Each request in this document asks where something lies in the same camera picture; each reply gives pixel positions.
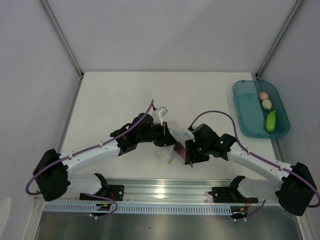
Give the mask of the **purple eggplant toy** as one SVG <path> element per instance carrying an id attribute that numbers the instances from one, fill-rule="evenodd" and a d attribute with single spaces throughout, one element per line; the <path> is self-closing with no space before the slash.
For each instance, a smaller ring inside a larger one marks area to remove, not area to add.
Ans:
<path id="1" fill-rule="evenodd" d="M 178 159 L 184 164 L 186 160 L 186 155 L 187 155 L 185 147 L 180 142 L 178 142 L 173 147 L 173 151 L 178 156 Z"/>

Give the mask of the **clear zip top bag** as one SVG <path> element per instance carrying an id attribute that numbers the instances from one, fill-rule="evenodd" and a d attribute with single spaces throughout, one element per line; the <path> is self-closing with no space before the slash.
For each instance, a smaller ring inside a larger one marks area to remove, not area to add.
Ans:
<path id="1" fill-rule="evenodd" d="M 185 165 L 187 156 L 185 142 L 192 139 L 191 133 L 184 129 L 177 121 L 171 120 L 167 123 L 169 133 L 175 138 L 177 143 L 171 146 L 160 147 L 155 152 L 155 157 L 167 164 L 179 162 L 180 164 Z"/>

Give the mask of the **green cucumber toy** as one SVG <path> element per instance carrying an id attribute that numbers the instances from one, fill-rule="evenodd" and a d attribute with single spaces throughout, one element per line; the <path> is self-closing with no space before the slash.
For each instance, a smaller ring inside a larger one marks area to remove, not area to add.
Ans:
<path id="1" fill-rule="evenodd" d="M 276 111 L 268 113 L 265 120 L 265 130 L 269 133 L 273 132 L 276 128 Z"/>

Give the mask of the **pink peach toy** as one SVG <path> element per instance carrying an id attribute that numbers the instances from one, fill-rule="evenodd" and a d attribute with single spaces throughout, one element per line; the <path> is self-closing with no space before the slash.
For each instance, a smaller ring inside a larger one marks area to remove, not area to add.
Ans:
<path id="1" fill-rule="evenodd" d="M 269 95 L 266 92 L 261 92 L 259 94 L 259 98 L 260 98 L 261 101 L 268 100 L 269 99 Z"/>

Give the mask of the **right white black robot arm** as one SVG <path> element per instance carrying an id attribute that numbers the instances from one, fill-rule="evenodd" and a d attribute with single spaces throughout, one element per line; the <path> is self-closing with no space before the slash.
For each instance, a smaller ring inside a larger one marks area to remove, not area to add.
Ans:
<path id="1" fill-rule="evenodd" d="M 273 201 L 287 212 L 302 216 L 309 208 L 317 189 L 306 165 L 291 165 L 249 151 L 227 133 L 218 136 L 208 125 L 189 127 L 194 138 L 185 142 L 187 165 L 207 162 L 210 156 L 243 166 L 263 177 L 254 180 L 238 175 L 227 187 L 210 192 L 215 203 L 242 203 L 245 199 Z"/>

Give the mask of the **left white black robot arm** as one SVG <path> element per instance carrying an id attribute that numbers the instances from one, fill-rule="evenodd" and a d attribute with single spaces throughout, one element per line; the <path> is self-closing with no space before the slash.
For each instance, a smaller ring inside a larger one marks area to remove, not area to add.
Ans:
<path id="1" fill-rule="evenodd" d="M 71 193 L 79 194 L 82 201 L 114 200 L 111 187 L 101 173 L 82 175 L 78 172 L 100 161 L 127 154 L 140 143 L 153 143 L 163 148 L 176 145 L 177 140 L 167 122 L 156 122 L 151 115 L 141 113 L 106 139 L 82 150 L 67 153 L 47 150 L 33 171 L 39 194 L 46 202 Z"/>

